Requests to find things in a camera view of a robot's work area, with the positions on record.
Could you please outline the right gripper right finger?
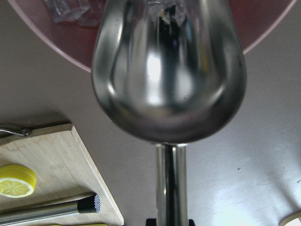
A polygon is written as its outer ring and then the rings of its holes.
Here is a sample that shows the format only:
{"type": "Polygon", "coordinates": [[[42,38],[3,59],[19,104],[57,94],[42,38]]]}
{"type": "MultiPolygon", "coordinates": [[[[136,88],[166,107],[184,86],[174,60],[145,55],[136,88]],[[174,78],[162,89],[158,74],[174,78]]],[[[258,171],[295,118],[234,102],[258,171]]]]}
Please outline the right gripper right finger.
{"type": "Polygon", "coordinates": [[[195,226],[194,220],[193,219],[188,219],[187,220],[187,226],[195,226]]]}

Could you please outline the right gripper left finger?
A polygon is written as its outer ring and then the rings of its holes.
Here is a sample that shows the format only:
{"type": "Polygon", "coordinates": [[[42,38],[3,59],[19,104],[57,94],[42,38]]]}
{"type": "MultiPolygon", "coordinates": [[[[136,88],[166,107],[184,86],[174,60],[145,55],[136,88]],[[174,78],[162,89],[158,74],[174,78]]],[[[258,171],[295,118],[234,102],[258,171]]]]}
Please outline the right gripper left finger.
{"type": "Polygon", "coordinates": [[[146,226],[157,226],[157,219],[156,218],[148,218],[146,219],[146,226]]]}

